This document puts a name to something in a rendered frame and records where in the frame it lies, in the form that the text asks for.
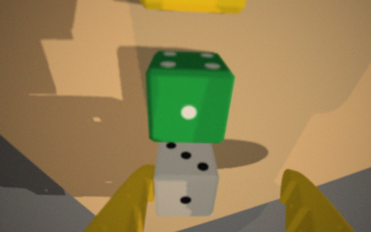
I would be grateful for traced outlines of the tan mat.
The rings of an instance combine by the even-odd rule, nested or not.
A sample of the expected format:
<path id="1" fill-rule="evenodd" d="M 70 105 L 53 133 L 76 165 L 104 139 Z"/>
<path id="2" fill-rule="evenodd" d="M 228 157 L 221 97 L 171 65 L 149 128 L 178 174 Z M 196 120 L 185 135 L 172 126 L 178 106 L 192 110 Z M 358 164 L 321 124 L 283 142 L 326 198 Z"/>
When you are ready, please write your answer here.
<path id="1" fill-rule="evenodd" d="M 371 0 L 246 0 L 238 14 L 140 0 L 0 0 L 0 135 L 97 215 L 155 165 L 145 73 L 158 51 L 218 53 L 235 81 L 210 217 L 280 199 L 285 169 L 315 185 L 371 167 Z"/>

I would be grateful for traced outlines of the white die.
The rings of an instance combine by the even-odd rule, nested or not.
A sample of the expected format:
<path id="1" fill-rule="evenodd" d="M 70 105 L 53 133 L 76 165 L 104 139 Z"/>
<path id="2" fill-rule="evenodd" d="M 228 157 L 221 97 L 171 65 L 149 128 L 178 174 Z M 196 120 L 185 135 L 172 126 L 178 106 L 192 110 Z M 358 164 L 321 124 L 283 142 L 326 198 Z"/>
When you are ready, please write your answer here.
<path id="1" fill-rule="evenodd" d="M 212 143 L 159 142 L 155 212 L 160 217 L 210 217 L 219 179 Z"/>

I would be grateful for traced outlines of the green die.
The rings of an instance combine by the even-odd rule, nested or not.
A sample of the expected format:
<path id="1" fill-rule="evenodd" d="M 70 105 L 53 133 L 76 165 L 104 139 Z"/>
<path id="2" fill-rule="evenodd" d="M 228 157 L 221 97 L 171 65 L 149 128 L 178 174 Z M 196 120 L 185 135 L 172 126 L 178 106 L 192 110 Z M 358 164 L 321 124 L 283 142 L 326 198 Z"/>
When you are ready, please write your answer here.
<path id="1" fill-rule="evenodd" d="M 218 53 L 158 51 L 145 76 L 153 142 L 224 140 L 235 76 Z"/>

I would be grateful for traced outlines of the yellow die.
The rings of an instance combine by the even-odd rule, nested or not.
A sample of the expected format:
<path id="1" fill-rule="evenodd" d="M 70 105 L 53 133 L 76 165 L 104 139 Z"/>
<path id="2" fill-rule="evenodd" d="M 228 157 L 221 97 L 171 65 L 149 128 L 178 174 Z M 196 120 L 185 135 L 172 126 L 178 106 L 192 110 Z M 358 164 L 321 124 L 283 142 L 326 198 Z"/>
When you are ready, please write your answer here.
<path id="1" fill-rule="evenodd" d="M 146 9 L 238 14 L 246 0 L 140 0 Z"/>

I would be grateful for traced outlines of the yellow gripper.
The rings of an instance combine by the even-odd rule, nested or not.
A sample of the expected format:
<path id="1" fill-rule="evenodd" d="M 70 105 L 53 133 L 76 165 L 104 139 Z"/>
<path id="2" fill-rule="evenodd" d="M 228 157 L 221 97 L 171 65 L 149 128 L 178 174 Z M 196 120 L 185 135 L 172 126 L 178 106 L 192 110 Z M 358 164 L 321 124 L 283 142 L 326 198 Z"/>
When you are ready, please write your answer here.
<path id="1" fill-rule="evenodd" d="M 138 168 L 83 232 L 144 232 L 148 202 L 154 201 L 155 165 Z M 355 232 L 325 195 L 300 172 L 285 169 L 280 202 L 285 232 Z"/>

